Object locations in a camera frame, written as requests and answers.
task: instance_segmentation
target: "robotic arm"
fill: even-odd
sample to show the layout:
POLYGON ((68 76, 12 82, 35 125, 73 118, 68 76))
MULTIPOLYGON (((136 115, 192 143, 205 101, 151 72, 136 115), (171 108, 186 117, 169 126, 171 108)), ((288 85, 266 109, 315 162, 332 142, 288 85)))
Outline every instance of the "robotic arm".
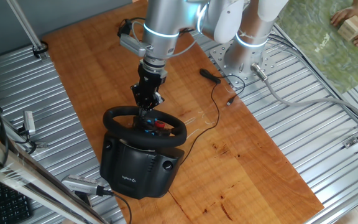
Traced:
POLYGON ((121 45, 143 57, 138 67, 139 82, 131 87, 137 106, 111 108, 103 116, 108 132, 104 136, 100 174, 114 191, 137 199, 162 197, 178 172, 185 152, 175 147, 185 143, 186 126, 179 119, 153 109, 163 102, 158 89, 167 77, 164 69, 167 60, 175 56, 179 31, 193 28, 218 43, 229 42, 236 36, 238 50, 232 51, 243 58, 249 49, 241 45, 244 40, 240 41, 237 34, 240 25, 246 34, 242 38, 255 41, 251 44, 264 43, 267 40, 264 34, 271 31, 281 10, 276 13, 271 10, 276 7, 275 1, 279 2, 251 0, 243 13, 244 0, 149 0, 142 42, 127 34, 121 34, 120 38, 121 45), (135 116, 131 128, 114 120, 123 115, 135 116), (165 129, 165 123, 173 128, 165 129))
POLYGON ((150 0, 142 42, 122 35, 121 45, 143 57, 139 83, 131 87, 143 113, 163 102, 158 88, 165 82, 166 60, 172 57, 179 31, 193 28, 218 43, 230 41, 241 23, 244 0, 150 0))

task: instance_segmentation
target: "black keyboard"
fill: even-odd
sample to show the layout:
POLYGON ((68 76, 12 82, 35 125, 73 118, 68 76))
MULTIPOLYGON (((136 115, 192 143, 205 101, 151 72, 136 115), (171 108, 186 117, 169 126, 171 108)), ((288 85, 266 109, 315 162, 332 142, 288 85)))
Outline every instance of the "black keyboard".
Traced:
POLYGON ((0 183, 0 224, 15 224, 32 216, 29 199, 0 183))

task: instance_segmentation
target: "metal slatted platform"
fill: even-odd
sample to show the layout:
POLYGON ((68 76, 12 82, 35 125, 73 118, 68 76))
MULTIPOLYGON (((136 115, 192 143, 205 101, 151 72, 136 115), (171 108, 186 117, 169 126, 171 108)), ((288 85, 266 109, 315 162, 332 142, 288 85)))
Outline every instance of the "metal slatted platform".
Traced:
MULTIPOLYGON (((42 62, 26 47, 0 57, 0 106, 16 128, 22 112, 34 113, 37 134, 32 141, 46 142, 33 158, 61 180, 68 174, 107 182, 99 175, 99 162, 78 120, 51 60, 42 62)), ((93 208, 106 220, 126 223, 114 197, 92 198, 93 208)), ((64 218, 33 201, 34 216, 23 223, 61 223, 64 218)))

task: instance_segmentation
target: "black steering wheel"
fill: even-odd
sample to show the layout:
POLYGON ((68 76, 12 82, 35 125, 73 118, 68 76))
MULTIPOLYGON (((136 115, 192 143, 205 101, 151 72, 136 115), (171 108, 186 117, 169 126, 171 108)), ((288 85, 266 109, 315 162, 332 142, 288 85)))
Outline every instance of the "black steering wheel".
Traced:
POLYGON ((172 115, 157 110, 152 110, 147 113, 147 116, 157 118, 159 121, 163 121, 173 126, 171 132, 174 136, 153 136, 136 129, 124 127, 114 120, 117 116, 127 115, 139 115, 139 107, 118 106, 108 109, 103 115, 103 124, 117 138, 123 139, 137 146, 151 148, 176 147, 182 145, 186 141, 186 125, 172 115))

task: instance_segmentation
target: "wooden table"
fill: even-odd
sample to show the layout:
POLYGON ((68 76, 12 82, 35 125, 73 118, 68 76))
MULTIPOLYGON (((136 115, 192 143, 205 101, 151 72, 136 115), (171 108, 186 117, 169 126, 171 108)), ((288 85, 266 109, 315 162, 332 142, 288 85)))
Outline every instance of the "wooden table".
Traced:
MULTIPOLYGON (((139 1, 44 38, 99 160, 106 132, 103 113, 113 106, 135 105, 129 87, 139 80, 140 58, 119 45, 117 27, 124 18, 144 17, 146 9, 146 0, 139 1)), ((189 34, 180 37, 177 52, 192 41, 189 34)), ((188 140, 180 147, 186 152, 217 118, 210 98, 214 84, 198 73, 200 68, 219 74, 197 45, 171 58, 167 82, 160 88, 166 100, 156 108, 186 123, 188 140)), ((199 138, 169 193, 162 198, 127 198, 133 223, 293 224, 323 208, 247 107, 238 99, 226 106, 232 96, 226 82, 216 88, 219 125, 199 138)), ((119 204, 129 221, 128 209, 119 204)))

